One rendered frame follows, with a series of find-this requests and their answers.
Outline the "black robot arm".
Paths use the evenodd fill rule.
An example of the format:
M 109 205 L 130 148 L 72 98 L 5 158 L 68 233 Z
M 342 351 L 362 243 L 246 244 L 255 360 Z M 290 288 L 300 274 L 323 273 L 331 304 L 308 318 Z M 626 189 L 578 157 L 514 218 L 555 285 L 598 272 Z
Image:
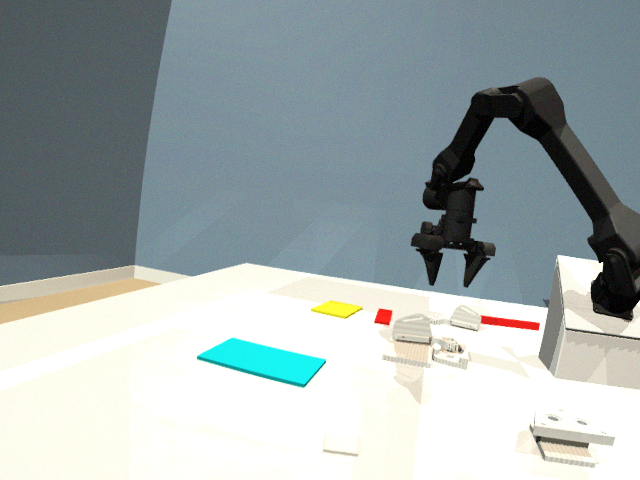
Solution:
M 563 101 L 548 79 L 534 77 L 472 96 L 453 141 L 433 161 L 425 207 L 474 213 L 476 191 L 484 190 L 479 180 L 453 182 L 469 175 L 477 146 L 497 117 L 542 144 L 593 222 L 587 242 L 603 262 L 591 282 L 593 312 L 632 320 L 640 300 L 640 213 L 621 203 L 567 124 Z

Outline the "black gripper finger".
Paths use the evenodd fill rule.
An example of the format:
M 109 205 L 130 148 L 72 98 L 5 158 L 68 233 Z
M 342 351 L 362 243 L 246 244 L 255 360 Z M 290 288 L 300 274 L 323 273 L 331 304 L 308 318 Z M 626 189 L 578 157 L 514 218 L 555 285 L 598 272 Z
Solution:
M 490 260 L 491 258 L 471 255 L 471 254 L 463 254 L 463 255 L 466 259 L 464 287 L 468 287 L 472 282 L 472 280 L 475 278 L 476 274 L 485 265 L 485 262 L 487 260 Z
M 444 253 L 430 252 L 417 248 L 416 250 L 424 259 L 429 278 L 429 285 L 434 286 Z

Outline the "cyan flat rectangular plate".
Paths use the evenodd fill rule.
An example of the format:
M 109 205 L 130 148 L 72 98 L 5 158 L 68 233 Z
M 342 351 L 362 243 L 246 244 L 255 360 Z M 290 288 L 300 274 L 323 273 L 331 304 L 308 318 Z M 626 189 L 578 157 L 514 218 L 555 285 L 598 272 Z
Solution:
M 327 359 L 230 338 L 197 359 L 254 376 L 305 388 Z

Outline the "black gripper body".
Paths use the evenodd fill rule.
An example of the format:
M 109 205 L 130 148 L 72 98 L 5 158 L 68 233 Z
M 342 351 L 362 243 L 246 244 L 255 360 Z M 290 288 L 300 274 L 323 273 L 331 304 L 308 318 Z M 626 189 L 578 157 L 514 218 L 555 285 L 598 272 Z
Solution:
M 438 252 L 442 248 L 467 251 L 468 254 L 477 256 L 495 256 L 496 247 L 493 243 L 475 241 L 470 238 L 472 224 L 477 224 L 473 218 L 474 213 L 446 210 L 444 230 L 441 236 L 416 233 L 412 237 L 411 246 L 420 250 Z M 449 242 L 453 242 L 449 244 Z M 461 245 L 459 245 L 461 243 Z

